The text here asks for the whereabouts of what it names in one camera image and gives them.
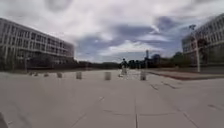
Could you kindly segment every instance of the building facade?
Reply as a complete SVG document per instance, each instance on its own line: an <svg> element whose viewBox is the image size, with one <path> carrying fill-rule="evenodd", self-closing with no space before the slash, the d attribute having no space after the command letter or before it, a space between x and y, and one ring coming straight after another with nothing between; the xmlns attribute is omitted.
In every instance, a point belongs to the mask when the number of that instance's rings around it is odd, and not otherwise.
<svg viewBox="0 0 224 128"><path fill-rule="evenodd" d="M0 54L5 60L30 60L47 56L53 63L65 63L74 57L74 46L15 22L0 18Z"/></svg>
<svg viewBox="0 0 224 128"><path fill-rule="evenodd" d="M224 62L224 14L202 25L182 40L183 53L195 64L196 53L193 35L197 40L204 39L207 42L207 45L199 52L202 63Z"/></svg>

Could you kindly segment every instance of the window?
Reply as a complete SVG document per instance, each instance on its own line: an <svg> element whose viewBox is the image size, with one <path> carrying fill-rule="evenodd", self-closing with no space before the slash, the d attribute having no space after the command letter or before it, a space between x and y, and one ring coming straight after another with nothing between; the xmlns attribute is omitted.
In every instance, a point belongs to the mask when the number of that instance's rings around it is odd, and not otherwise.
<svg viewBox="0 0 224 128"><path fill-rule="evenodd" d="M35 34L35 33L32 33L32 35L31 35L31 39L32 39L32 40L35 40L35 38L36 38L36 34Z"/></svg>
<svg viewBox="0 0 224 128"><path fill-rule="evenodd" d="M7 26L8 26L7 24L4 24L4 27L3 27L3 33L6 32Z"/></svg>
<svg viewBox="0 0 224 128"><path fill-rule="evenodd" d="M44 44L41 45L41 50L45 51L45 45Z"/></svg>
<svg viewBox="0 0 224 128"><path fill-rule="evenodd" d="M16 40L16 38L13 37L13 38L12 38L12 45L15 45L15 40Z"/></svg>
<svg viewBox="0 0 224 128"><path fill-rule="evenodd" d="M22 43L22 39L19 39L19 47L22 47L23 43Z"/></svg>
<svg viewBox="0 0 224 128"><path fill-rule="evenodd" d="M222 40L222 32L219 32L219 40Z"/></svg>
<svg viewBox="0 0 224 128"><path fill-rule="evenodd" d="M30 32L27 32L27 38L30 38Z"/></svg>
<svg viewBox="0 0 224 128"><path fill-rule="evenodd" d="M14 33L14 35L16 36L17 33L18 33L18 28L15 28L15 33Z"/></svg>
<svg viewBox="0 0 224 128"><path fill-rule="evenodd" d="M12 26L12 29L11 29L11 34L13 34L13 33L14 33L14 29L15 29L15 27L14 27L14 26Z"/></svg>
<svg viewBox="0 0 224 128"><path fill-rule="evenodd" d="M41 40L41 36L37 35L37 41L40 41L40 40Z"/></svg>
<svg viewBox="0 0 224 128"><path fill-rule="evenodd" d="M51 39L50 38L47 39L47 44L51 44Z"/></svg>
<svg viewBox="0 0 224 128"><path fill-rule="evenodd" d="M43 42L46 43L46 37L43 37Z"/></svg>
<svg viewBox="0 0 224 128"><path fill-rule="evenodd" d="M27 41L27 40L24 40L24 41L23 41L23 47L24 47L24 48L28 48L28 41Z"/></svg>
<svg viewBox="0 0 224 128"><path fill-rule="evenodd" d="M215 36L216 36L216 40L215 40L215 42L217 42L217 41L219 40L219 36L218 36L217 33L215 34Z"/></svg>
<svg viewBox="0 0 224 128"><path fill-rule="evenodd" d="M19 37L23 36L23 30L19 30Z"/></svg>
<svg viewBox="0 0 224 128"><path fill-rule="evenodd" d="M9 34L9 31L10 31L10 25L8 25L7 27L7 33Z"/></svg>
<svg viewBox="0 0 224 128"><path fill-rule="evenodd" d="M52 40L52 45L55 45L55 41L54 40Z"/></svg>
<svg viewBox="0 0 224 128"><path fill-rule="evenodd" d="M8 44L9 44L9 45L11 44L11 37L9 37L9 41L8 41Z"/></svg>
<svg viewBox="0 0 224 128"><path fill-rule="evenodd" d="M36 47L36 43L35 43L35 42L33 42L33 49L36 49L35 47Z"/></svg>
<svg viewBox="0 0 224 128"><path fill-rule="evenodd" d="M33 42L30 42L30 49L32 49L33 47Z"/></svg>
<svg viewBox="0 0 224 128"><path fill-rule="evenodd" d="M5 37L4 37L4 44L6 44L7 38L8 38L8 36L5 35Z"/></svg>
<svg viewBox="0 0 224 128"><path fill-rule="evenodd" d="M40 50L40 44L39 43L36 43L35 49Z"/></svg>
<svg viewBox="0 0 224 128"><path fill-rule="evenodd" d="M19 38L16 40L16 46L19 46Z"/></svg>

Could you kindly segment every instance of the tree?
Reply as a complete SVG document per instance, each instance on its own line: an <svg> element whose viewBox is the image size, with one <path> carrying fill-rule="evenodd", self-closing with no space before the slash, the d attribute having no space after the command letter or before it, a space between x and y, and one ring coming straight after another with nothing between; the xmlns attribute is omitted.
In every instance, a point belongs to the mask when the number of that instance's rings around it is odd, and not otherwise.
<svg viewBox="0 0 224 128"><path fill-rule="evenodd" d="M198 40L198 47L200 48L199 53L201 55L203 63L208 62L208 51L206 50L206 46L209 43L207 42L206 39L199 39Z"/></svg>
<svg viewBox="0 0 224 128"><path fill-rule="evenodd" d="M129 65L129 68L131 68L131 69L135 69L135 68L136 68L135 60L130 60L130 61L128 62L128 65Z"/></svg>
<svg viewBox="0 0 224 128"><path fill-rule="evenodd" d="M190 64L190 60L186 56L184 56L184 54L181 52L177 52L172 57L171 61L175 66L179 66L179 67L186 67L186 66L189 66Z"/></svg>
<svg viewBox="0 0 224 128"><path fill-rule="evenodd" d="M161 61L161 56L159 54L152 55L152 64L156 67L159 67Z"/></svg>

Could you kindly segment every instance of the sky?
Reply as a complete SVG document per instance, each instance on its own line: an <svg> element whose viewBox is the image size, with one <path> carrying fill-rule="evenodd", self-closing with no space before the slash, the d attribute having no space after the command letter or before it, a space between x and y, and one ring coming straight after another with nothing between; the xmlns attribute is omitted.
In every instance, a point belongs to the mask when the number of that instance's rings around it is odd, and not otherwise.
<svg viewBox="0 0 224 128"><path fill-rule="evenodd" d="M75 45L94 62L171 57L191 24L224 12L224 0L0 0L0 17Z"/></svg>

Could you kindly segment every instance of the glass window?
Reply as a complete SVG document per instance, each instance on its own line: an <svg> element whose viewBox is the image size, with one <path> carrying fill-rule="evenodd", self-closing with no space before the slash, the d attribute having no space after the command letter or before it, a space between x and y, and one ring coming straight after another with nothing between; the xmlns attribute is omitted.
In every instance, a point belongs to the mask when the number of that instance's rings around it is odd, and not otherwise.
<svg viewBox="0 0 224 128"><path fill-rule="evenodd" d="M4 24L4 26L3 26L3 33L6 32L6 29L7 29L7 24Z"/></svg>
<svg viewBox="0 0 224 128"><path fill-rule="evenodd" d="M47 39L47 43L48 43L48 44L51 43L51 39L50 39L50 38Z"/></svg>
<svg viewBox="0 0 224 128"><path fill-rule="evenodd" d="M35 40L35 38L36 38L36 34L35 34L35 33L32 33L32 35L31 35L31 39L32 39L32 40Z"/></svg>
<svg viewBox="0 0 224 128"><path fill-rule="evenodd" d="M219 41L219 36L218 36L217 33L215 34L215 37L216 37L216 38L215 38L215 39L216 39L215 42Z"/></svg>
<svg viewBox="0 0 224 128"><path fill-rule="evenodd" d="M16 38L13 37L13 38L12 38L12 45L15 45L15 40L16 40Z"/></svg>
<svg viewBox="0 0 224 128"><path fill-rule="evenodd" d="M9 36L8 44L9 44L9 45L11 44L11 37L10 37L10 36Z"/></svg>
<svg viewBox="0 0 224 128"><path fill-rule="evenodd" d="M16 40L16 46L19 46L19 38Z"/></svg>
<svg viewBox="0 0 224 128"><path fill-rule="evenodd" d="M4 37L4 44L6 44L7 38L8 38L8 36L5 35L5 37Z"/></svg>
<svg viewBox="0 0 224 128"><path fill-rule="evenodd" d="M27 38L30 38L30 32L27 32Z"/></svg>
<svg viewBox="0 0 224 128"><path fill-rule="evenodd" d="M8 25L7 27L7 33L9 34L9 31L10 31L10 25Z"/></svg>
<svg viewBox="0 0 224 128"><path fill-rule="evenodd" d="M219 32L219 40L222 40L222 32Z"/></svg>
<svg viewBox="0 0 224 128"><path fill-rule="evenodd" d="M19 47L22 47L23 43L22 43L22 39L19 39Z"/></svg>
<svg viewBox="0 0 224 128"><path fill-rule="evenodd" d="M40 40L41 40L41 36L37 35L37 41L40 41Z"/></svg>
<svg viewBox="0 0 224 128"><path fill-rule="evenodd" d="M45 50L45 45L44 45L44 44L41 45L41 50L42 50L42 51Z"/></svg>
<svg viewBox="0 0 224 128"><path fill-rule="evenodd" d="M30 49L32 49L32 44L33 44L33 42L31 41L31 42L30 42Z"/></svg>
<svg viewBox="0 0 224 128"><path fill-rule="evenodd" d="M13 34L13 33L14 33L14 29L15 29L15 27L14 27L14 26L12 26L12 29L11 29L11 34Z"/></svg>

